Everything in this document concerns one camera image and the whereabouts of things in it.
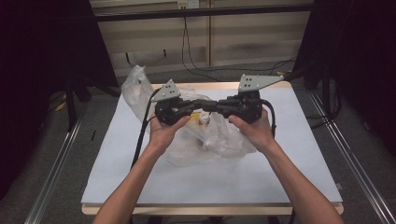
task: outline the human hand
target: human hand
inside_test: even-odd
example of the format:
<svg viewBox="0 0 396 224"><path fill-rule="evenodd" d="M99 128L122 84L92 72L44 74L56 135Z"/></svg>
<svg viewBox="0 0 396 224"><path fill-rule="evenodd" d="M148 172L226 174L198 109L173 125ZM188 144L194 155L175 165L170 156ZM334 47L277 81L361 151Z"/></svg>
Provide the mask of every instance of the human hand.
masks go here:
<svg viewBox="0 0 396 224"><path fill-rule="evenodd" d="M176 131L186 125L189 120L190 116L185 116L176 124L169 126L160 123L157 118L151 119L148 147L153 148L161 156L169 145L171 145Z"/></svg>
<svg viewBox="0 0 396 224"><path fill-rule="evenodd" d="M268 113L265 109L262 110L262 117L251 124L246 123L235 115L228 117L228 120L239 128L239 132L244 134L250 143L263 154L266 154L270 146L276 142L272 135Z"/></svg>

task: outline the left hand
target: left hand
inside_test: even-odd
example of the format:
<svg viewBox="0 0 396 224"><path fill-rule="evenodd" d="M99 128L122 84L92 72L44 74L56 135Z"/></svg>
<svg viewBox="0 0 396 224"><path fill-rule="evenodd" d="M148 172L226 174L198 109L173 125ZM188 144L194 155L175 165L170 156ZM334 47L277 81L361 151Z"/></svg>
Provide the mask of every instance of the left hand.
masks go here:
<svg viewBox="0 0 396 224"><path fill-rule="evenodd" d="M159 156L171 145L175 133L190 120L190 116L181 118L176 124L169 126L154 118L150 121L150 135L148 147L152 147Z"/></svg>

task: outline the right forearm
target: right forearm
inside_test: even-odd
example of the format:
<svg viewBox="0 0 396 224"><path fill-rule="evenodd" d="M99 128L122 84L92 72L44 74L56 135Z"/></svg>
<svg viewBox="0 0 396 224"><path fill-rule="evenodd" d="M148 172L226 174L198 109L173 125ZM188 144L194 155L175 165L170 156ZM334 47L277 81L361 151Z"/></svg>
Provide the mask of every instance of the right forearm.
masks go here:
<svg viewBox="0 0 396 224"><path fill-rule="evenodd" d="M333 205L297 169L276 142L264 152L303 223L342 223Z"/></svg>

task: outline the black horizontal bar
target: black horizontal bar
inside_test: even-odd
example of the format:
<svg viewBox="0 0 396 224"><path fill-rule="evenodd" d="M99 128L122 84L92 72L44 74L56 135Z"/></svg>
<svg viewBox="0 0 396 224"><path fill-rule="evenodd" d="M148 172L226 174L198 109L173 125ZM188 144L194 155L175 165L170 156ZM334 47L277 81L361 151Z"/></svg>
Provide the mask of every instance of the black horizontal bar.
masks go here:
<svg viewBox="0 0 396 224"><path fill-rule="evenodd" d="M201 17L201 16L224 16L240 14L261 14L261 13L278 13L278 12L298 12L313 10L329 10L338 7L335 3L326 4L299 4L299 5L277 5L263 7L210 7L197 9L178 9L163 11L147 11L133 13L104 13L96 14L94 18L86 18L96 21L136 21L164 18L183 18L183 17Z"/></svg>

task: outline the left forearm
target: left forearm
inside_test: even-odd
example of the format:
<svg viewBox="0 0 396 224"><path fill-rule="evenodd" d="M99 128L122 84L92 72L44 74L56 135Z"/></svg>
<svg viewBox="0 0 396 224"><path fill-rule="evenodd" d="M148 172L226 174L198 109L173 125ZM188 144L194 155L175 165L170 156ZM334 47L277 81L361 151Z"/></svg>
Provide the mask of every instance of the left forearm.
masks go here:
<svg viewBox="0 0 396 224"><path fill-rule="evenodd" d="M146 148L134 168L105 201L93 223L127 223L158 158Z"/></svg>

